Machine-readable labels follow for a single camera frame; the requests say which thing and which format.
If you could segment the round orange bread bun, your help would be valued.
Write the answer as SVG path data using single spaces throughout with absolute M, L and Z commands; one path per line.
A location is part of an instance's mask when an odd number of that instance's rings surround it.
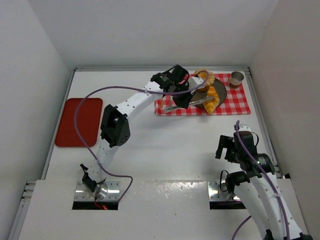
M 194 72 L 194 75 L 196 77 L 200 77 L 200 78 L 202 78 L 204 80 L 206 78 L 208 78 L 207 81 L 204 84 L 204 87 L 197 89 L 197 91 L 199 91 L 199 92 L 207 92 L 209 90 L 209 88 L 212 86 L 212 84 L 214 83 L 214 81 L 215 81 L 215 75 L 211 71 L 207 70 L 206 68 L 202 68 L 202 69 L 196 70 Z

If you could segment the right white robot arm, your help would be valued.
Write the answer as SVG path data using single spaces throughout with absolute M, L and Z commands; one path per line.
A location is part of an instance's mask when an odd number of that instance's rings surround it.
M 258 153 L 252 132 L 236 131 L 221 135 L 215 153 L 240 165 L 241 170 L 227 174 L 226 189 L 240 198 L 264 240 L 311 240 L 291 214 L 278 184 L 274 165 L 265 153 Z

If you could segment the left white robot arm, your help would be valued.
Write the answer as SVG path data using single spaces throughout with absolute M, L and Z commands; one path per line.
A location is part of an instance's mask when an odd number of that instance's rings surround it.
M 117 105 L 104 108 L 101 123 L 98 150 L 93 152 L 94 164 L 81 165 L 82 183 L 98 199 L 107 176 L 113 173 L 107 170 L 120 146 L 131 136 L 130 123 L 146 107 L 164 96 L 172 96 L 178 107 L 188 107 L 196 89 L 204 81 L 191 77 L 186 69 L 175 65 L 164 72 L 154 74 L 142 88 L 133 88 L 135 94 Z

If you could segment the orange croissant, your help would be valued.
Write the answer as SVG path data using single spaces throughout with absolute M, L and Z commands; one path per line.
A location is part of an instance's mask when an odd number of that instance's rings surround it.
M 216 110 L 216 108 L 218 107 L 218 105 L 220 103 L 220 98 L 219 98 L 219 95 L 218 95 L 216 89 L 213 86 L 210 86 L 208 88 L 206 96 L 208 98 L 210 98 L 210 100 L 206 100 L 203 103 L 203 106 L 208 114 L 212 114 Z

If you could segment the metal tongs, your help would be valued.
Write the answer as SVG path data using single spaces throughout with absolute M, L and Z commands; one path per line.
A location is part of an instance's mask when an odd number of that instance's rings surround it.
M 195 106 L 195 105 L 199 105 L 199 104 L 203 104 L 207 101 L 211 101 L 213 100 L 214 97 L 213 96 L 206 96 L 205 98 L 202 98 L 200 100 L 196 100 L 196 101 L 191 101 L 189 104 L 188 104 L 188 107 L 190 106 Z M 166 113 L 168 112 L 172 112 L 172 111 L 175 111 L 175 110 L 178 110 L 178 109 L 182 109 L 183 107 L 182 106 L 178 106 L 178 105 L 173 105 L 173 106 L 169 106 L 169 107 L 165 107 L 164 108 L 164 111 Z

